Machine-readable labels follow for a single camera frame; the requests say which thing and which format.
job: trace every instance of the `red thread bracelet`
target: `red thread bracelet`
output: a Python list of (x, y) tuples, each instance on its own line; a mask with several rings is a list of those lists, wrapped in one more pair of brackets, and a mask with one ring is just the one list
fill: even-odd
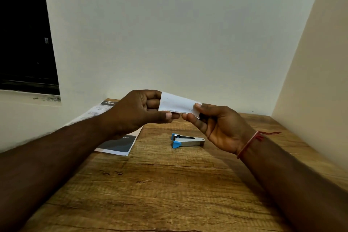
[(254, 136), (251, 137), (251, 139), (244, 145), (244, 147), (241, 149), (241, 151), (238, 153), (237, 155), (237, 159), (239, 159), (241, 157), (241, 154), (250, 146), (251, 142), (253, 142), (254, 139), (257, 139), (258, 141), (262, 141), (263, 140), (263, 136), (261, 134), (265, 134), (265, 135), (274, 135), (274, 134), (279, 134), (281, 132), (276, 131), (276, 132), (263, 132), (263, 131), (256, 131), (256, 133), (254, 134)]

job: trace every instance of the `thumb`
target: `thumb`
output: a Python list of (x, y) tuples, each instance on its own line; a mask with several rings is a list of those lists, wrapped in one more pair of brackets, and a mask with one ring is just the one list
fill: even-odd
[(170, 111), (153, 111), (146, 112), (145, 124), (146, 123), (170, 123), (172, 122), (172, 112)]
[(209, 104), (194, 104), (194, 107), (202, 114), (207, 116), (218, 116), (220, 115), (223, 110), (221, 106), (214, 106)]

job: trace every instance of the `small paper piece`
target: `small paper piece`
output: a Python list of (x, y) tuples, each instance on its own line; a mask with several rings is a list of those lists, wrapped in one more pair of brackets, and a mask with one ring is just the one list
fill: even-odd
[[(90, 110), (88, 110), (87, 112), (85, 112), (81, 116), (78, 116), (74, 120), (70, 121), (65, 126), (74, 124), (74, 123), (79, 122), (81, 120), (88, 119), (92, 116), (98, 116), (98, 115), (104, 113), (105, 111), (109, 110), (111, 107), (113, 107), (116, 104), (117, 104), (117, 102), (103, 101), (99, 105), (92, 107)], [(131, 151), (131, 149), (136, 141), (136, 138), (138, 137), (142, 128), (143, 127), (141, 127), (140, 129), (138, 129), (135, 132), (127, 134), (126, 136), (124, 136), (121, 139), (108, 140), (108, 141), (100, 144), (95, 149), (95, 151), (111, 153), (111, 154), (115, 154), (115, 155), (128, 156), (128, 154)]]
[(199, 111), (194, 109), (194, 104), (200, 102), (162, 92), (161, 101), (159, 102), (159, 111), (171, 111), (177, 113), (192, 113), (199, 118)]

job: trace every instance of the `stapler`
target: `stapler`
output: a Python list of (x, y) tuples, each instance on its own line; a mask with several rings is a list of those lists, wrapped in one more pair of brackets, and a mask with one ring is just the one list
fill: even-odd
[(185, 146), (203, 146), (205, 139), (195, 138), (189, 136), (182, 136), (179, 134), (172, 134), (173, 148), (185, 147)]

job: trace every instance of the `window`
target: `window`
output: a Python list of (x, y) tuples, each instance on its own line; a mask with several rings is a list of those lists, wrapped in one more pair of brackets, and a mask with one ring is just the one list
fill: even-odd
[(1, 0), (0, 89), (59, 94), (46, 0)]

